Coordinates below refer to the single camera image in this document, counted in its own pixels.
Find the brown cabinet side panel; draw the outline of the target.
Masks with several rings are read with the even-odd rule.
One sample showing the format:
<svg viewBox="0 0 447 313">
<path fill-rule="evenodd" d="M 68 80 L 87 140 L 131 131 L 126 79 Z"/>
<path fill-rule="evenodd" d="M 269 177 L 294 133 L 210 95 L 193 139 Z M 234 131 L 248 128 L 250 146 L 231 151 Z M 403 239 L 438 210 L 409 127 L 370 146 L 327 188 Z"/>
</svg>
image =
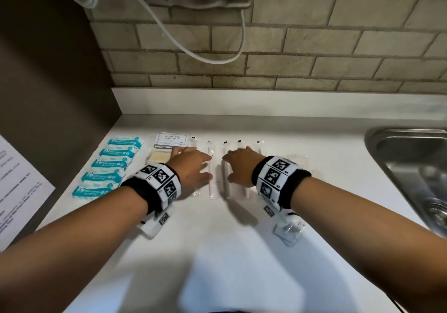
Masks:
<svg viewBox="0 0 447 313">
<path fill-rule="evenodd" d="M 55 190 L 12 245 L 34 232 L 122 115 L 83 8 L 0 0 L 0 135 Z"/>
</svg>

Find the beige soap in clear wrap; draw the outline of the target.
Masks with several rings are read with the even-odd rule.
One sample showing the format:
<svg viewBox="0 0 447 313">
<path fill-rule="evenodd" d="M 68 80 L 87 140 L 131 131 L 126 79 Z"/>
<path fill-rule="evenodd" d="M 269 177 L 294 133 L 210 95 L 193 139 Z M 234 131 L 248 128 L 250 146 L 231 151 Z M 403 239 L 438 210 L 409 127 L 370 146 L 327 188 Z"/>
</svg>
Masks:
<svg viewBox="0 0 447 313">
<path fill-rule="evenodd" d="M 145 159 L 145 164 L 167 163 L 171 158 L 171 149 L 153 149 Z"/>
</svg>

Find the person's left forearm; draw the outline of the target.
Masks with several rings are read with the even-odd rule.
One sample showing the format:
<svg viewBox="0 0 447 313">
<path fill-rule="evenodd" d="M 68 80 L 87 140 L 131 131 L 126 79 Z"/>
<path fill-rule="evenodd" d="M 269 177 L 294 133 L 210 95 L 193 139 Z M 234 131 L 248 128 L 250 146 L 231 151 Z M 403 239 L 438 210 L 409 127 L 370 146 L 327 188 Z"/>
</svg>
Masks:
<svg viewBox="0 0 447 313">
<path fill-rule="evenodd" d="M 0 313 L 62 313 L 148 213 L 119 187 L 0 253 Z"/>
</svg>

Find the stainless steel sink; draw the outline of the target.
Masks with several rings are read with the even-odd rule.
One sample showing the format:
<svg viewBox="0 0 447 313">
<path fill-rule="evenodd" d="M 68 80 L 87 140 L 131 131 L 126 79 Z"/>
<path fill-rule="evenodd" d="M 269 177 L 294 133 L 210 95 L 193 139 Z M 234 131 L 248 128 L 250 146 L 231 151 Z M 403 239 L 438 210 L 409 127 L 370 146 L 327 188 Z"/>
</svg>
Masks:
<svg viewBox="0 0 447 313">
<path fill-rule="evenodd" d="M 447 202 L 447 129 L 375 128 L 366 133 L 365 144 L 430 229 L 424 200 L 434 197 Z"/>
</svg>

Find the person's left hand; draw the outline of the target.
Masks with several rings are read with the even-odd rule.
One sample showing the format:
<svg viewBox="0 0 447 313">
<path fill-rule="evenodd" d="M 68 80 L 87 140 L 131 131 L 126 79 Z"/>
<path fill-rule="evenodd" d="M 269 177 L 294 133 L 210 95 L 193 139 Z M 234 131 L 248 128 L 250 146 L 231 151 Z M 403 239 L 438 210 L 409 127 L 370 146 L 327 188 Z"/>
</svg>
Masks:
<svg viewBox="0 0 447 313">
<path fill-rule="evenodd" d="M 180 180 L 182 196 L 187 196 L 194 192 L 195 175 L 203 172 L 207 167 L 211 156 L 207 153 L 197 151 L 196 147 L 175 147 L 171 152 L 171 158 L 166 163 L 173 169 Z"/>
</svg>

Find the white sachet with dark print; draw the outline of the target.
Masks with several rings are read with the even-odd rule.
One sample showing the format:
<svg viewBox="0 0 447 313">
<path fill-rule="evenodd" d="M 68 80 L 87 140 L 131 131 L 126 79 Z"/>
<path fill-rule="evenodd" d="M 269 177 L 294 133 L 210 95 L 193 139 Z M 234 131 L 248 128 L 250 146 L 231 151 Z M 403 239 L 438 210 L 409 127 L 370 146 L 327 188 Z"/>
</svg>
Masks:
<svg viewBox="0 0 447 313">
<path fill-rule="evenodd" d="M 156 137 L 154 148 L 172 149 L 174 147 L 186 147 L 188 135 L 174 133 L 159 133 Z"/>
</svg>

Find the sink drain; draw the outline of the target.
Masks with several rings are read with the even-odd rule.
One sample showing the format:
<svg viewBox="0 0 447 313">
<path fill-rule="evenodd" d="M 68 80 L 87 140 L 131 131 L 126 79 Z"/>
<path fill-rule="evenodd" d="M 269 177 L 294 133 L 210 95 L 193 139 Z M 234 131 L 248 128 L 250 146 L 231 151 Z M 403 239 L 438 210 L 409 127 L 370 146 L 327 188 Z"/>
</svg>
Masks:
<svg viewBox="0 0 447 313">
<path fill-rule="evenodd" d="M 447 202 L 429 197 L 424 200 L 423 208 L 428 217 L 430 229 L 447 239 Z"/>
</svg>

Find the black wristband with marker tags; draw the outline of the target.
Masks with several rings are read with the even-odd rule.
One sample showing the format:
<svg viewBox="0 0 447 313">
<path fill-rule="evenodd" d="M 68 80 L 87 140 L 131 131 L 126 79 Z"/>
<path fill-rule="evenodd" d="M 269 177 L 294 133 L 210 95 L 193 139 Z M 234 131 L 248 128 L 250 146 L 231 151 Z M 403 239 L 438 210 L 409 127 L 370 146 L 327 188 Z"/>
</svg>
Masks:
<svg viewBox="0 0 447 313">
<path fill-rule="evenodd" d="M 149 163 L 120 186 L 133 189 L 147 203 L 147 215 L 159 215 L 182 192 L 178 174 L 164 163 Z"/>
<path fill-rule="evenodd" d="M 258 194 L 278 211 L 291 210 L 293 193 L 312 174 L 291 160 L 267 156 L 254 168 L 251 181 Z"/>
</svg>

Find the blue and white packet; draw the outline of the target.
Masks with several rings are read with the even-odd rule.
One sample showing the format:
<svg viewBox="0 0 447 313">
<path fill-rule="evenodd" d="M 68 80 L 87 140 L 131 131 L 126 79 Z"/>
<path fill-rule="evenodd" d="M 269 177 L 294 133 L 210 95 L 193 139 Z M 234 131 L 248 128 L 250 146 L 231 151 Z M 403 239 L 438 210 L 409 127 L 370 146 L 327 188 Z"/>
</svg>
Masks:
<svg viewBox="0 0 447 313">
<path fill-rule="evenodd" d="M 92 167 L 81 177 L 82 181 L 107 181 L 120 184 L 126 171 L 122 168 L 99 168 Z"/>
<path fill-rule="evenodd" d="M 113 146 L 133 146 L 139 150 L 145 141 L 140 137 L 130 137 L 130 136 L 115 136 L 109 139 L 108 145 Z"/>
<path fill-rule="evenodd" d="M 126 156 L 99 156 L 93 161 L 91 167 L 126 170 L 131 162 L 132 158 Z"/>
<path fill-rule="evenodd" d="M 112 181 L 82 181 L 75 190 L 72 192 L 72 196 L 76 198 L 83 198 L 87 200 L 94 200 L 101 197 L 114 189 L 119 185 Z"/>
<path fill-rule="evenodd" d="M 105 157 L 127 157 L 133 159 L 138 152 L 138 148 L 132 145 L 107 145 L 99 153 Z"/>
</svg>

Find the person's right forearm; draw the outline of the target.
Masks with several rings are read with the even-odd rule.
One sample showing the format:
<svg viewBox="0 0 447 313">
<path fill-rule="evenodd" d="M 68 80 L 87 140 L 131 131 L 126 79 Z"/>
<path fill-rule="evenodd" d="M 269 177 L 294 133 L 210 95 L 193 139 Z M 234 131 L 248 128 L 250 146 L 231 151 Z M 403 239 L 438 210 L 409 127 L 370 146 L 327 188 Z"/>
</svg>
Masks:
<svg viewBox="0 0 447 313">
<path fill-rule="evenodd" d="M 307 177 L 292 209 L 408 313 L 447 313 L 447 240 L 353 193 Z"/>
</svg>

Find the white printed paper sheet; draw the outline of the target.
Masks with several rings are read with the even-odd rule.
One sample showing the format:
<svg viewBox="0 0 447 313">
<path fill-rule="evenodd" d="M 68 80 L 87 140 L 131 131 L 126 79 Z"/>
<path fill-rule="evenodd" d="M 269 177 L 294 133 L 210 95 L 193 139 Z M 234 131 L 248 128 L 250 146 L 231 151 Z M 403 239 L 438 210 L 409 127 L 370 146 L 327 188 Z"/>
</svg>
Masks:
<svg viewBox="0 0 447 313">
<path fill-rule="evenodd" d="M 0 253 L 32 219 L 55 187 L 0 135 Z"/>
</svg>

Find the person's right hand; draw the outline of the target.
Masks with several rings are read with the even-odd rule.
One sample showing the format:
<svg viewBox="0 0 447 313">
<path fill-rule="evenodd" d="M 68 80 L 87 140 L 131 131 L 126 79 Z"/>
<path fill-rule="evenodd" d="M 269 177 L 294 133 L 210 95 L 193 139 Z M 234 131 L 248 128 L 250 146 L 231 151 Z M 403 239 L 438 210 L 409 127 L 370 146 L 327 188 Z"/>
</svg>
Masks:
<svg viewBox="0 0 447 313">
<path fill-rule="evenodd" d="M 235 151 L 228 151 L 223 156 L 223 159 L 231 164 L 233 173 L 245 173 L 245 186 L 253 187 L 252 174 L 254 169 L 265 160 L 266 156 L 263 156 L 255 152 L 251 147 L 247 146 L 246 149 L 237 149 Z"/>
</svg>

